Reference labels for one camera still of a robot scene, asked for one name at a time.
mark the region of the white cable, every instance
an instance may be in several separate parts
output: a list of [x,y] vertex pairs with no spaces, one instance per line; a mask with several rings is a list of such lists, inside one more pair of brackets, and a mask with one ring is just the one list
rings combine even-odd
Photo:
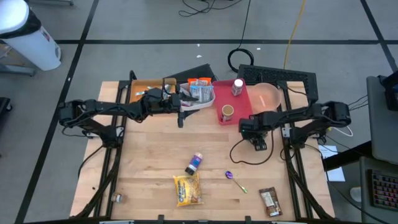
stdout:
[[353,136],[354,136],[354,133],[353,133],[353,131],[351,130],[351,128],[349,128],[349,126],[347,126],[348,131],[349,131],[349,134],[345,133],[344,131],[342,131],[342,130],[336,128],[336,127],[331,127],[331,128],[333,128],[334,130],[340,132],[341,134],[344,134],[345,136],[348,136],[348,137],[353,137]]

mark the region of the cup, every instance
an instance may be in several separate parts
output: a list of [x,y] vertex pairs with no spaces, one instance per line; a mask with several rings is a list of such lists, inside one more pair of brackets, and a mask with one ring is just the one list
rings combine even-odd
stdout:
[[231,105],[224,105],[221,109],[221,120],[223,122],[229,121],[232,119],[232,115],[234,113],[234,108]]

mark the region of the black keyboard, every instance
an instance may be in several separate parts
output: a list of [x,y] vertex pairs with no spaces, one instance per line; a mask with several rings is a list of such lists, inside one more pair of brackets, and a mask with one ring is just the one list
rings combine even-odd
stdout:
[[368,170],[371,205],[398,211],[398,176]]

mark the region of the wooden table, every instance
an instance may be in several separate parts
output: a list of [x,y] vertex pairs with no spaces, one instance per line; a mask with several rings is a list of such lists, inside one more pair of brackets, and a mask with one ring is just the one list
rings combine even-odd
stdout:
[[[103,82],[100,101],[115,101],[118,82]],[[289,87],[304,91],[301,82]],[[306,97],[289,92],[292,107],[307,106]],[[97,121],[110,124],[110,116],[96,116]],[[302,126],[308,121],[296,123]],[[274,153],[259,166],[233,164],[229,150],[242,139],[238,125],[220,126],[215,107],[203,109],[191,116],[183,128],[177,126],[176,114],[148,117],[142,124],[128,120],[116,191],[124,195],[123,203],[115,203],[112,219],[155,220],[160,214],[167,220],[295,220],[286,164],[279,157],[282,149],[280,130],[274,131]],[[235,160],[263,161],[271,151],[271,136],[266,137],[268,150],[256,152],[248,142],[242,142],[233,152]],[[316,140],[307,144],[318,147]],[[100,139],[88,140],[85,157],[98,146]],[[76,215],[95,193],[104,161],[102,150],[81,170],[71,215]],[[195,152],[203,154],[200,175],[204,204],[177,207],[173,175],[184,175]],[[318,203],[334,216],[330,194],[319,152],[310,147],[301,150],[308,189]],[[244,194],[224,173],[230,170],[236,180],[248,190]],[[259,189],[275,187],[283,215],[269,218]],[[302,217],[305,217],[303,198],[297,187]],[[104,194],[102,214],[105,213],[108,191]]]

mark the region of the bag of chips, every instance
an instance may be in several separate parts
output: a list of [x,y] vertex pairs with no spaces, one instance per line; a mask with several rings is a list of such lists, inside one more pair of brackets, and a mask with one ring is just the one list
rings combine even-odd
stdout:
[[174,176],[174,183],[177,190],[177,207],[203,203],[198,173],[193,176]]

